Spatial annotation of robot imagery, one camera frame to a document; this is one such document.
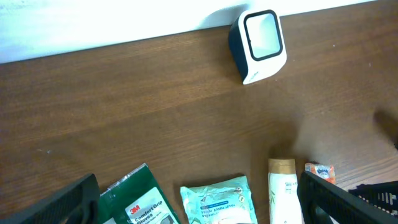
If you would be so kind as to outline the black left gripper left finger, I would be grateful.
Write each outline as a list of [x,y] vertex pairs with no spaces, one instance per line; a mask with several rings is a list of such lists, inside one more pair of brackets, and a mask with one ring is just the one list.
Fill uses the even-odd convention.
[[87,174],[1,223],[98,223],[100,188]]

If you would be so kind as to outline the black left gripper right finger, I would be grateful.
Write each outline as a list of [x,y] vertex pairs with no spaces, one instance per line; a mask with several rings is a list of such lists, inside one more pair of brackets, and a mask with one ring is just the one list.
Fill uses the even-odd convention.
[[305,223],[397,224],[397,217],[309,171],[301,174],[297,195]]

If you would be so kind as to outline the orange small juice carton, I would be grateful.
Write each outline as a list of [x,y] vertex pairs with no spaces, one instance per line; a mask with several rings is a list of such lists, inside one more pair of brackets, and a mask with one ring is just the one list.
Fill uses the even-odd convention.
[[313,163],[306,163],[305,170],[309,171],[318,177],[335,184],[335,168],[333,165],[323,165],[323,164],[313,164]]

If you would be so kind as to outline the white tube gold cap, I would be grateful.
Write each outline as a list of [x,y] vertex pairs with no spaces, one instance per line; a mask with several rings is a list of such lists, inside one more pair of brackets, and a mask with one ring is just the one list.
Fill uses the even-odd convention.
[[270,224],[302,224],[294,159],[268,159]]

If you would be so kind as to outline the green 3M cloth package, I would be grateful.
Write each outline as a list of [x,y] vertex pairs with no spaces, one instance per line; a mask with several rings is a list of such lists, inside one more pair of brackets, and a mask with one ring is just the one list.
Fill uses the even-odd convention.
[[143,163],[100,195],[99,223],[180,224],[147,164]]

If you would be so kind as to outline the teal wet wipes pack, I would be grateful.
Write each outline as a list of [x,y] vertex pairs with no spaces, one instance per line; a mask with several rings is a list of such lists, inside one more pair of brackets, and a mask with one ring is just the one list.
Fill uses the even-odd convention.
[[247,177],[200,187],[181,187],[180,195],[189,224],[257,224]]

